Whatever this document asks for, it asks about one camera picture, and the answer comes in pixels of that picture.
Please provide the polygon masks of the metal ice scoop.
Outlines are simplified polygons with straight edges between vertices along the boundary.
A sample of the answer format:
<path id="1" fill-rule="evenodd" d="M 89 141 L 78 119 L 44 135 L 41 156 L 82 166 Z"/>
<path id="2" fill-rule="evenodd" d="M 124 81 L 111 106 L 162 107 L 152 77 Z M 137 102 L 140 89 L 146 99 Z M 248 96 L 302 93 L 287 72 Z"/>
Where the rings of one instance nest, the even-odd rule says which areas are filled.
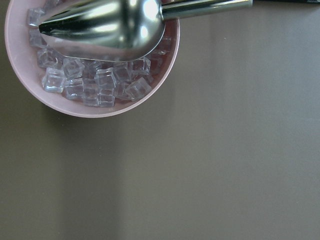
<path id="1" fill-rule="evenodd" d="M 47 12 L 38 29 L 63 56 L 133 61 L 161 41 L 166 22 L 252 6 L 250 0 L 71 0 Z"/>

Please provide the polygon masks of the clear ice cube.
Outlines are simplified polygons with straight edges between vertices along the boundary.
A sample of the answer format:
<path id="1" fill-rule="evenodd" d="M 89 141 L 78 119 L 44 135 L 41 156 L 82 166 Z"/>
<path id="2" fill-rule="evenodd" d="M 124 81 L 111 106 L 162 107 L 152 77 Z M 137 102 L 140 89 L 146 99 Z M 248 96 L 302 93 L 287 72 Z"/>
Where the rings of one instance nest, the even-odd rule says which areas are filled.
<path id="1" fill-rule="evenodd" d="M 82 77 L 85 65 L 76 58 L 65 58 L 62 65 L 65 76 L 68 80 Z"/>
<path id="2" fill-rule="evenodd" d="M 48 67 L 41 83 L 46 92 L 62 93 L 66 80 L 65 72 L 62 69 Z"/>
<path id="3" fill-rule="evenodd" d="M 129 84 L 124 92 L 132 101 L 143 99 L 152 90 L 152 87 L 148 84 L 147 80 L 140 77 L 138 80 Z"/>
<path id="4" fill-rule="evenodd" d="M 98 69 L 94 79 L 99 87 L 102 89 L 114 89 L 117 81 L 114 76 L 113 68 Z"/>
<path id="5" fill-rule="evenodd" d="M 66 81 L 63 92 L 68 100 L 80 100 L 84 92 L 83 79 L 76 78 Z"/>

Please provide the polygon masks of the pink bowl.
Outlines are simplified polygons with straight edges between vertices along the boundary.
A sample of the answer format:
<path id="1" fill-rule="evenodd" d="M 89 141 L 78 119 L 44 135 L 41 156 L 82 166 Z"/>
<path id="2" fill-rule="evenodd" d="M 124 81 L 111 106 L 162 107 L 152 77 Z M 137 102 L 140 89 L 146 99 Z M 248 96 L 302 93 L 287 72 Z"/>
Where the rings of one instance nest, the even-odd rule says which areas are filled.
<path id="1" fill-rule="evenodd" d="M 58 112 L 80 118 L 106 118 L 125 113 L 150 98 L 165 82 L 176 56 L 180 42 L 180 22 L 171 20 L 166 23 L 165 36 L 171 38 L 170 52 L 162 57 L 159 73 L 154 75 L 152 91 L 144 98 L 132 101 L 117 101 L 114 107 L 85 106 L 79 101 L 64 98 L 59 93 L 43 90 L 40 78 L 45 70 L 37 65 L 36 50 L 29 44 L 27 26 L 28 9 L 42 7 L 44 0 L 11 0 L 8 4 L 4 24 L 5 46 L 11 66 L 24 87 L 40 102 Z"/>

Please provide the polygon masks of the black tray with glasses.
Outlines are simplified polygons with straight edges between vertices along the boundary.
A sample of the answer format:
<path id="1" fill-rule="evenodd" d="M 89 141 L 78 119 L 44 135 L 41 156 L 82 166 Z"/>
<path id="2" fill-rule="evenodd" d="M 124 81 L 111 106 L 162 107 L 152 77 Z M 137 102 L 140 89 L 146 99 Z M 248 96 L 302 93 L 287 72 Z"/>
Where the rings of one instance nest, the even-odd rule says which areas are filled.
<path id="1" fill-rule="evenodd" d="M 299 4 L 316 4 L 319 5 L 319 0 L 260 0 L 264 2 L 285 2 L 285 3 L 299 3 Z"/>

